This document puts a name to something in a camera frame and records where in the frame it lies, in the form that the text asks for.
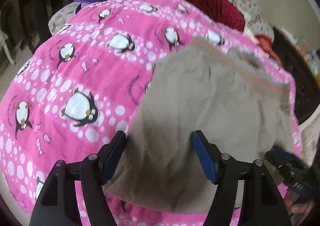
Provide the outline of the person's right hand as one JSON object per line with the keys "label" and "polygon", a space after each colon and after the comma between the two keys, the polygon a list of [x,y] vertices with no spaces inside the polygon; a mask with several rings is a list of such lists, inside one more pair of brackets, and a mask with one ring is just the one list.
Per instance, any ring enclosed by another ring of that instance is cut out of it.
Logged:
{"label": "person's right hand", "polygon": [[287,193],[284,197],[284,203],[287,207],[289,214],[299,214],[307,216],[313,206],[315,205],[314,201],[307,201],[306,203],[294,203],[293,201],[293,192],[290,188],[288,188]]}

